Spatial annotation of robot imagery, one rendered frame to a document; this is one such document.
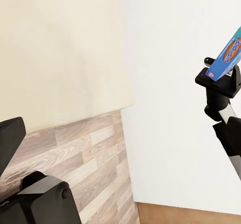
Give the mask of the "board game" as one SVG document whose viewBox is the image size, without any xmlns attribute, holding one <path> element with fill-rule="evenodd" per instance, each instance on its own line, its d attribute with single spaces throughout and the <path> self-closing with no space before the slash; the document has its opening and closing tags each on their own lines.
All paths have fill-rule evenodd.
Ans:
<svg viewBox="0 0 241 224">
<path fill-rule="evenodd" d="M 230 39 L 205 74 L 212 80 L 217 81 L 220 77 L 225 76 L 231 71 L 239 61 L 241 61 L 241 27 Z"/>
</svg>

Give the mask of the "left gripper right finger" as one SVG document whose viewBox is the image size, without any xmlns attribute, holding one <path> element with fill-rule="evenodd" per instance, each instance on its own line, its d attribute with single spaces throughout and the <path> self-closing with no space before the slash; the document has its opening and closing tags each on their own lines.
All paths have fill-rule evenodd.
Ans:
<svg viewBox="0 0 241 224">
<path fill-rule="evenodd" d="M 228 118 L 225 135 L 241 157 L 241 119 L 231 116 Z"/>
</svg>

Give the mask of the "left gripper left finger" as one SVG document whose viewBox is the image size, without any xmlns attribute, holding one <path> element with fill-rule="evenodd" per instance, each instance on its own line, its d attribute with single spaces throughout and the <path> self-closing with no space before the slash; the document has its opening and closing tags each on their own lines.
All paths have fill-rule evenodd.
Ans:
<svg viewBox="0 0 241 224">
<path fill-rule="evenodd" d="M 0 122 L 0 177 L 25 136 L 26 128 L 22 117 Z"/>
</svg>

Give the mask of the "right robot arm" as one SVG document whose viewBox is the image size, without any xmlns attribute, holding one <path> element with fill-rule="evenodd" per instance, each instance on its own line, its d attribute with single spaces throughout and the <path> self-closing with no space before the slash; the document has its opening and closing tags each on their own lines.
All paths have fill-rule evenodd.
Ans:
<svg viewBox="0 0 241 224">
<path fill-rule="evenodd" d="M 211 57 L 204 59 L 204 63 L 208 67 L 214 61 L 215 59 Z M 218 122 L 218 124 L 213 125 L 213 128 L 241 180 L 241 157 L 225 135 L 228 118 L 236 117 L 230 106 L 230 99 L 233 99 L 241 89 L 241 72 L 236 64 L 225 76 L 214 81 L 205 74 L 209 69 L 208 67 L 202 69 L 196 76 L 195 82 L 206 88 L 207 106 L 204 111 L 210 118 Z"/>
</svg>

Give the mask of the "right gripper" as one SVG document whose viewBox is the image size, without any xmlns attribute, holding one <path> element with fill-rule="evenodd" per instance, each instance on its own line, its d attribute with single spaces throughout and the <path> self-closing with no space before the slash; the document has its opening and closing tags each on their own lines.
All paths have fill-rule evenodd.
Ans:
<svg viewBox="0 0 241 224">
<path fill-rule="evenodd" d="M 212 80 L 205 73 L 209 68 L 204 67 L 196 76 L 195 82 L 206 88 L 206 97 L 210 103 L 221 104 L 229 98 L 233 99 L 241 89 L 241 72 L 236 64 L 232 69 L 232 76 L 220 77 L 217 81 Z"/>
</svg>

